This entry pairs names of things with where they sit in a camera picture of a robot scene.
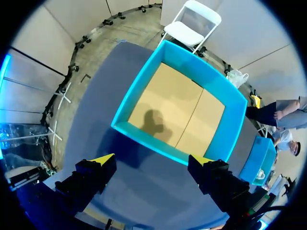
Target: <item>white shirt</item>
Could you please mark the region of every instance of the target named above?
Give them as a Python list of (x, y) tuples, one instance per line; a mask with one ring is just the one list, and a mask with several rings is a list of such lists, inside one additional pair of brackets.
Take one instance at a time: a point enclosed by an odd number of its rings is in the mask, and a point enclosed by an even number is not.
[(272, 134), (272, 137), (274, 138), (274, 140), (277, 140), (278, 138), (280, 138), (280, 143), (277, 145), (277, 149), (279, 151), (284, 151), (284, 150), (289, 150), (289, 142), (293, 140), (292, 137), (292, 133), (287, 129), (284, 131), (275, 131)]

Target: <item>cable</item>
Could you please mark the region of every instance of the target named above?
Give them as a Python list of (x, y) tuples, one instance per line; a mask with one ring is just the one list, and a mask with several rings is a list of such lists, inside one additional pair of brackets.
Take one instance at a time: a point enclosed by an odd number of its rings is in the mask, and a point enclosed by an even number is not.
[(250, 215), (248, 218), (250, 220), (257, 218), (258, 216), (261, 216), (262, 214), (266, 213), (266, 212), (271, 212), (271, 211), (275, 211), (275, 210), (283, 210), (285, 209), (286, 206), (272, 206), (272, 207), (266, 207), (264, 209), (260, 209), (259, 211), (255, 212), (254, 214)]

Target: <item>gray shirt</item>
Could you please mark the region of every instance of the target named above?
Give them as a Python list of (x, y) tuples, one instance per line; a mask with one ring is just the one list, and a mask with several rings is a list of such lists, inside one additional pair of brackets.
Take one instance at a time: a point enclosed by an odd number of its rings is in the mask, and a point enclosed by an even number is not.
[[(284, 116), (280, 120), (276, 120), (277, 127), (285, 128), (306, 128), (307, 127), (307, 97), (300, 96), (299, 98), (300, 107), (293, 113)], [(293, 103), (295, 100), (277, 100), (276, 110), (283, 110), (289, 104)]]
[(275, 131), (274, 133), (272, 133), (272, 137), (274, 138), (274, 140), (280, 138), (280, 143), (277, 144), (277, 149), (279, 151), (290, 149), (289, 142), (293, 140), (293, 137), (289, 129), (286, 129), (284, 131)]

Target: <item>blue mat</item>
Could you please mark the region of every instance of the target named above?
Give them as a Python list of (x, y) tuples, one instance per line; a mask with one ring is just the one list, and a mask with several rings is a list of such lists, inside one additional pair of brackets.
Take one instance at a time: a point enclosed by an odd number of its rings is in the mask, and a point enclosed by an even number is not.
[[(102, 195), (91, 201), (104, 215), (128, 225), (158, 230), (223, 224), (228, 216), (209, 195), (201, 193), (186, 166), (110, 127), (123, 97), (151, 53), (128, 42), (119, 43), (91, 79), (67, 140), (62, 179), (82, 159), (115, 153), (118, 169)], [(228, 161), (234, 175), (241, 172), (256, 135), (256, 129), (246, 119)]]

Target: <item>small blue bin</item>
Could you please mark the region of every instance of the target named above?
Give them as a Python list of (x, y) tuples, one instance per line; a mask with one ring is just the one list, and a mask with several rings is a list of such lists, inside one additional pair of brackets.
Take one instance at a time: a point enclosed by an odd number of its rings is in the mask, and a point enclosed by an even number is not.
[[(269, 138), (256, 137), (248, 160), (242, 169), (239, 177), (254, 185), (264, 185), (274, 164), (276, 150)], [(264, 171), (263, 180), (256, 179), (259, 170)]]
[(119, 106), (111, 126), (140, 144), (188, 165), (188, 154), (150, 136), (128, 122), (136, 103), (162, 62), (196, 82), (224, 104), (225, 109), (219, 126), (204, 157), (228, 161), (242, 128), (247, 100), (232, 83), (207, 62), (168, 41), (163, 41), (147, 60)]

